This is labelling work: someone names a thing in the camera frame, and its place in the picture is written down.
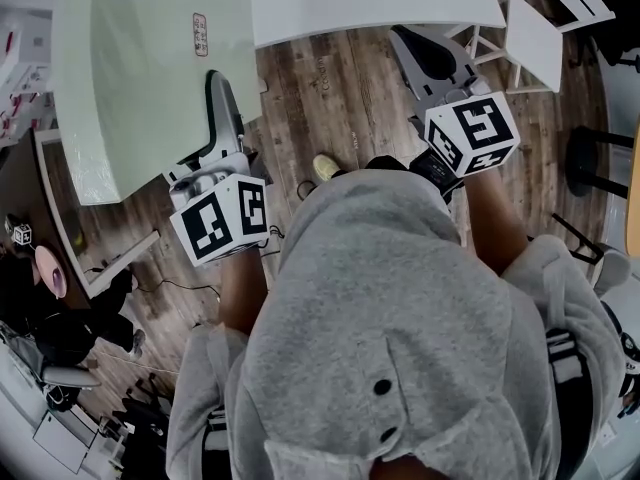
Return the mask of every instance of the pink object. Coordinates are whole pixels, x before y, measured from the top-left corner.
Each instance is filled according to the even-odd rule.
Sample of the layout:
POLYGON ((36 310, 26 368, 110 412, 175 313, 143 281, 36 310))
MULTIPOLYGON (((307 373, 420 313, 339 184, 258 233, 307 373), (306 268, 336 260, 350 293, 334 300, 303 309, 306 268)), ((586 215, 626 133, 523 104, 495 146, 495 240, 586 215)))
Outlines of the pink object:
POLYGON ((49 249, 39 245, 36 247, 36 265, 47 288, 56 298, 63 299, 67 295, 67 279, 58 259, 49 249))

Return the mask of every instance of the gray hoodie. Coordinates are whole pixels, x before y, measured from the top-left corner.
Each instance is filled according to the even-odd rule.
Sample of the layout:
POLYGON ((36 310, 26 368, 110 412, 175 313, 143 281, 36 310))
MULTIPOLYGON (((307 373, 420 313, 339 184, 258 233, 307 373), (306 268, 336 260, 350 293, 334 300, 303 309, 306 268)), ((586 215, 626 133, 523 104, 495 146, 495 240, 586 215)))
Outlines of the gray hoodie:
POLYGON ((539 237, 499 278, 460 247, 428 181, 342 176, 296 213, 251 338, 194 331, 167 472, 198 478, 207 416, 224 404, 236 479, 360 480, 407 454, 456 480, 553 479, 551 328, 587 358, 593 443, 624 360, 565 245, 539 237))

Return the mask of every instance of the cable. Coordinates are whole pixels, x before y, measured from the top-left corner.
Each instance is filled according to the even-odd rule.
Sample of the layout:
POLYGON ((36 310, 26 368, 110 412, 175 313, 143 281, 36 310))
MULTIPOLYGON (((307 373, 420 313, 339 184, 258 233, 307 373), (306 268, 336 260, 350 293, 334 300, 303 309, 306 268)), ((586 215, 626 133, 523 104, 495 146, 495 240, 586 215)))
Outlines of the cable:
POLYGON ((147 290, 145 288, 142 288, 142 286, 138 286, 138 290, 140 290, 141 292, 145 292, 145 293, 154 293, 158 288, 160 288, 164 283, 169 283, 172 284, 174 286, 177 286, 178 288, 182 288, 183 290, 190 290, 190 291, 196 291, 196 290, 212 290, 216 296, 218 297, 218 302, 220 302, 220 292, 218 290, 216 290, 213 286, 211 286, 210 284, 207 284, 205 286, 182 286, 181 284, 178 283, 174 283, 173 281, 169 280, 169 279, 163 279, 162 281, 160 281, 160 283, 158 283, 158 285, 151 289, 151 290, 147 290))
POLYGON ((269 226, 269 232, 272 235, 277 235, 278 238, 284 238, 284 234, 282 233, 282 231, 280 231, 280 228, 275 224, 271 224, 271 226, 269 226))
POLYGON ((123 359, 122 357, 113 356, 111 354, 107 354, 106 352, 101 352, 99 350, 94 350, 94 352, 96 354, 102 354, 104 356, 108 356, 108 357, 111 357, 113 359, 117 359, 118 361, 122 361, 123 363, 128 363, 128 364, 132 364, 134 366, 139 366, 140 368, 145 368, 147 370, 153 370, 153 371, 156 371, 156 372, 163 372, 163 373, 172 373, 173 375, 179 375, 179 373, 180 373, 180 372, 174 372, 173 370, 163 370, 162 368, 155 368, 153 366, 146 366, 144 364, 136 363, 134 361, 129 361, 127 359, 123 359))
POLYGON ((306 199, 306 197, 309 197, 309 194, 307 194, 306 197, 302 197, 302 195, 300 194, 300 189, 302 188, 302 185, 304 185, 305 183, 310 183, 311 185, 313 185, 313 187, 309 190, 309 194, 311 194, 311 192, 313 192, 315 189, 318 188, 318 185, 316 185, 313 181, 311 180, 304 180, 301 181, 298 184, 298 188, 296 188, 296 194, 298 194, 298 199, 300 199, 300 201, 304 201, 306 199))
POLYGON ((271 256, 272 254, 280 254, 282 251, 272 251, 272 252, 268 252, 267 254, 263 254, 262 256, 260 256, 261 258, 266 258, 267 256, 271 256))

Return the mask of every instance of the wooden floor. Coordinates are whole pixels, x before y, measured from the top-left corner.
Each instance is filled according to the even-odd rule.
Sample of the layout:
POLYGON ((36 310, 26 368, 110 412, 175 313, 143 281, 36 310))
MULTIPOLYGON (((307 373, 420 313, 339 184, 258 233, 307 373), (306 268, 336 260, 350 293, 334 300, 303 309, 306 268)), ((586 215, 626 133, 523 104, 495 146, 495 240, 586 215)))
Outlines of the wooden floor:
MULTIPOLYGON (((546 2, 538 2, 546 9, 546 2)), ((258 71, 269 91, 262 96, 264 115, 251 123, 247 141, 259 149, 274 179, 268 189, 272 220, 286 233, 300 205, 296 189, 313 179, 311 162, 317 153, 330 153, 345 169, 358 169, 377 155, 393 155, 404 163, 424 150, 407 122, 412 114, 387 40, 387 28, 339 32, 302 39, 257 52, 258 71)), ((553 211, 584 234, 598 239, 602 233, 606 197, 576 199, 563 178, 564 149, 571 130, 579 125, 606 130, 602 80, 597 67, 569 69, 576 57, 573 36, 565 39, 565 65, 560 95, 508 96, 522 144, 502 169, 509 194, 530 235, 550 232, 567 238, 551 222, 553 211)), ((509 65, 482 66, 495 90, 506 86, 509 65)), ((47 147, 58 201, 75 211, 88 244, 81 257, 84 268, 100 266, 123 252, 152 229, 161 239, 133 265, 143 288, 162 279, 185 286, 219 286, 219 265, 193 268, 169 223, 172 214, 166 183, 158 178, 118 205, 77 208, 57 146, 47 147)), ((463 191, 457 191, 451 212, 463 243, 470 244, 468 213, 463 191)), ((266 252, 278 251, 273 239, 266 252)), ((567 243, 576 246, 573 239, 567 243)), ((264 259, 269 282, 279 255, 264 259)), ((140 364, 168 370, 158 373, 165 389, 172 389, 190 329, 201 321, 215 321, 217 298, 212 290, 188 291, 164 284, 153 293, 136 291, 123 314, 147 333, 140 364)), ((102 387, 81 395, 80 402, 95 417, 120 408, 120 398, 136 379, 152 370, 124 362, 126 354, 100 342, 92 358, 102 387)))

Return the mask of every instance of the yellow sneaker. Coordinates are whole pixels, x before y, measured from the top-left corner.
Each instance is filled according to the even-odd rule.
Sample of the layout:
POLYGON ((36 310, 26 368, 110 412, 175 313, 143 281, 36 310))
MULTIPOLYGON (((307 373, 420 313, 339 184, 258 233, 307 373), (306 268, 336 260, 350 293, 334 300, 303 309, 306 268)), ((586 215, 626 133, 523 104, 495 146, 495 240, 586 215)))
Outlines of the yellow sneaker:
POLYGON ((313 168, 322 181, 329 181, 340 170, 336 161, 327 155, 317 155, 313 159, 313 168))

